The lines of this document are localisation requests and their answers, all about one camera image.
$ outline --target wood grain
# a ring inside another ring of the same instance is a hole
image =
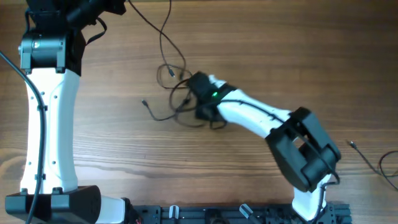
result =
[[[126,7],[122,17],[101,15],[108,31],[85,51],[74,122],[79,184],[136,205],[289,203],[292,187],[254,134],[233,124],[211,131],[150,118],[143,98],[158,116],[170,114],[169,93],[155,81],[159,36]],[[137,7],[159,26],[168,6]],[[0,6],[0,49],[15,63],[24,8]],[[355,223],[398,223],[397,192],[345,144],[354,140],[373,164],[397,148],[397,9],[396,1],[175,2],[165,31],[191,71],[214,73],[278,108],[314,111],[343,156],[341,185],[327,199],[349,203]],[[168,44],[165,52],[181,64]],[[4,197],[18,191],[26,145],[25,86],[1,62],[0,223],[21,223],[4,212]],[[397,158],[384,167],[396,172]]]

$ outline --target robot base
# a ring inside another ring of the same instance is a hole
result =
[[[169,207],[134,206],[142,224],[252,224],[239,211],[239,207],[181,207],[178,219],[169,218]],[[304,224],[294,213],[291,204],[274,204],[265,207],[251,207],[254,217],[262,224]],[[210,213],[219,218],[210,218]],[[351,212],[348,204],[328,203],[318,224],[350,224]]]

